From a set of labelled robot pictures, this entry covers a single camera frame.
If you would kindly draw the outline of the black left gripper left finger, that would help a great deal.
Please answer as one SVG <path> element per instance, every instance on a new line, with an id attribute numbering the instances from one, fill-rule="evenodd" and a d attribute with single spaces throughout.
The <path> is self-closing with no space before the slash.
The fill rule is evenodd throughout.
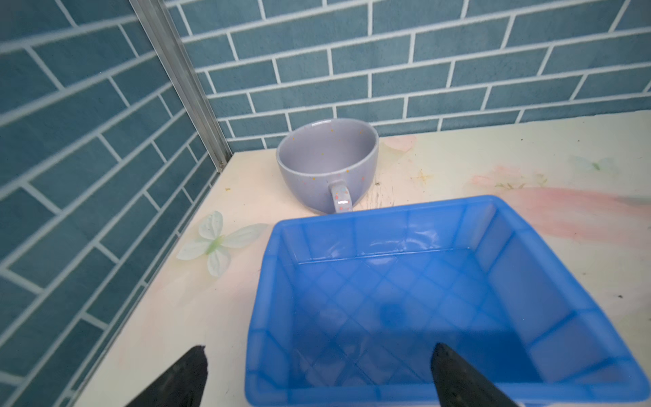
<path id="1" fill-rule="evenodd" d="M 189 349 L 127 406 L 200 406 L 208 378 L 204 350 L 202 345 Z"/>

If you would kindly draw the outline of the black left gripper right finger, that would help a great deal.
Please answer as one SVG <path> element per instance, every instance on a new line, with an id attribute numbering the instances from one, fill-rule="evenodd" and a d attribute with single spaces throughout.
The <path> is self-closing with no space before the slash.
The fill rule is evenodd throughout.
<path id="1" fill-rule="evenodd" d="M 442 407 L 517 407 L 509 396 L 447 344 L 436 344 L 431 372 Z"/>

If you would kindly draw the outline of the blue plastic bin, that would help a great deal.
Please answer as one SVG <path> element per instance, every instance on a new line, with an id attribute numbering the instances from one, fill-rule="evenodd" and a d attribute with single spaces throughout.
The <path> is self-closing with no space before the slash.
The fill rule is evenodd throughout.
<path id="1" fill-rule="evenodd" d="M 434 405 L 439 343 L 526 405 L 650 394 L 603 310 L 500 198 L 275 225 L 249 327 L 251 405 Z"/>

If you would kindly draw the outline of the metal corner post left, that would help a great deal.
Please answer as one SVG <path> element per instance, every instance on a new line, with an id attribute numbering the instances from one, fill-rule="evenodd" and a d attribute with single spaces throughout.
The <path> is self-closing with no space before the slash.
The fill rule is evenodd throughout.
<path id="1" fill-rule="evenodd" d="M 131 0 L 130 4 L 217 171 L 222 172 L 232 157 L 232 151 L 169 11 L 159 0 Z"/>

